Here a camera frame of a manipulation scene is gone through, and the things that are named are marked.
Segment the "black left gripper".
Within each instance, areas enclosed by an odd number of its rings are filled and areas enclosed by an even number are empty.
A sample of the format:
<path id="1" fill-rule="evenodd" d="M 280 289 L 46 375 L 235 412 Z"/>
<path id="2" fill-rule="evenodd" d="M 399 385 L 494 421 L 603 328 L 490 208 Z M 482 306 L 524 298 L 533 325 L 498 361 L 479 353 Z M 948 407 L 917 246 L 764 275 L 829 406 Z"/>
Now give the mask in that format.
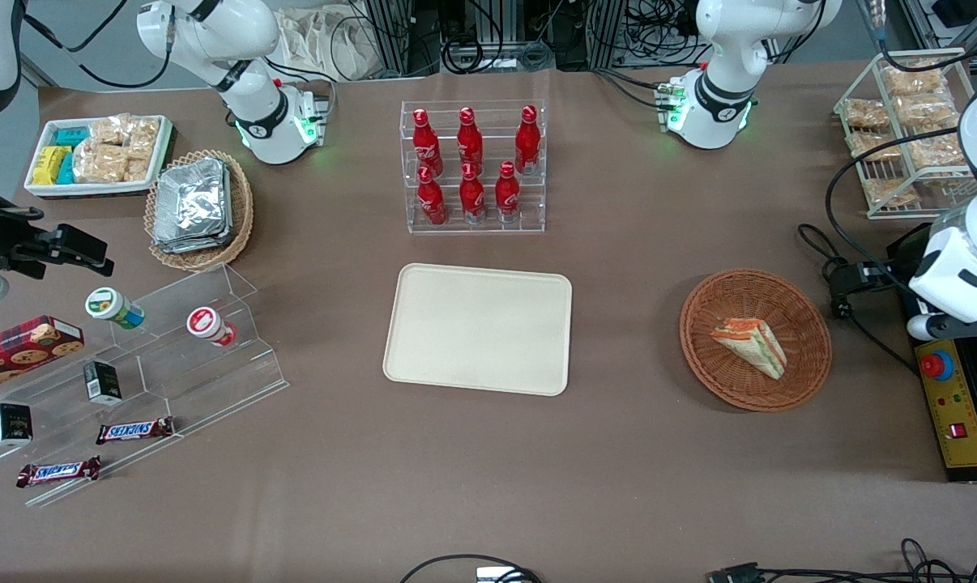
<path id="1" fill-rule="evenodd" d="M 881 263 L 866 262 L 867 276 L 880 287 L 895 289 L 901 296 L 914 296 L 908 282 L 919 270 L 929 239 L 928 230 L 911 230 L 885 247 Z M 829 269 L 830 295 L 852 296 L 863 288 L 859 263 L 838 263 Z"/>

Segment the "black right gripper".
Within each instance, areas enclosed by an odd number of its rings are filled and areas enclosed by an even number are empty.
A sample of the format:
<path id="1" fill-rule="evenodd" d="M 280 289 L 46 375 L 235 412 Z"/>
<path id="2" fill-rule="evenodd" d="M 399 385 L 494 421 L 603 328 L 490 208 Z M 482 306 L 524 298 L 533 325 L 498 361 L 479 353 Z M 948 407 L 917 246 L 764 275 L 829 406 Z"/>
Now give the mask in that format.
<path id="1" fill-rule="evenodd" d="M 44 273 L 43 262 L 19 255 L 18 247 L 32 246 L 44 230 L 32 225 L 45 213 L 35 207 L 16 206 L 0 197 L 0 270 L 17 273 Z M 45 258 L 52 265 L 71 265 L 91 270 L 103 277 L 111 277 L 114 261 L 106 258 L 108 244 L 70 224 L 59 224 L 45 233 L 45 243 L 53 252 Z"/>

